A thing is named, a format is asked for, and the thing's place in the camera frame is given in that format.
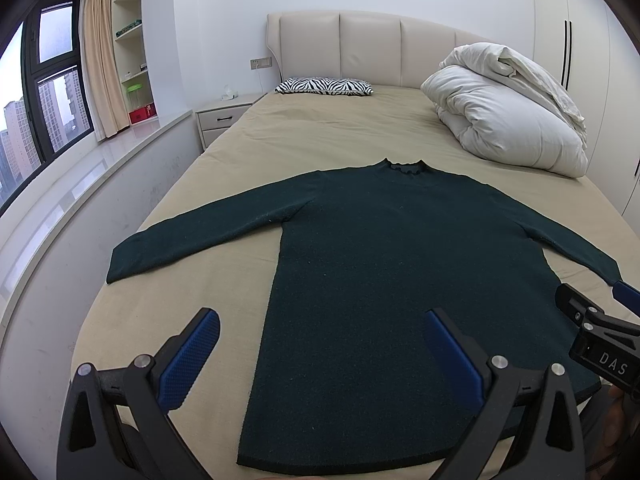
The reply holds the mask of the person right hand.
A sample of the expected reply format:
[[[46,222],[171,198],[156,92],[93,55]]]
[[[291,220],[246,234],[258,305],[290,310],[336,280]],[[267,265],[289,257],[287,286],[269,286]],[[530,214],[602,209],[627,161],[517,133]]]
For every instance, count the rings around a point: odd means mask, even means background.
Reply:
[[[639,414],[629,419],[623,409],[624,393],[620,388],[608,388],[608,410],[602,422],[601,437],[593,452],[591,463],[599,463],[618,451],[623,440],[636,430],[639,425]]]

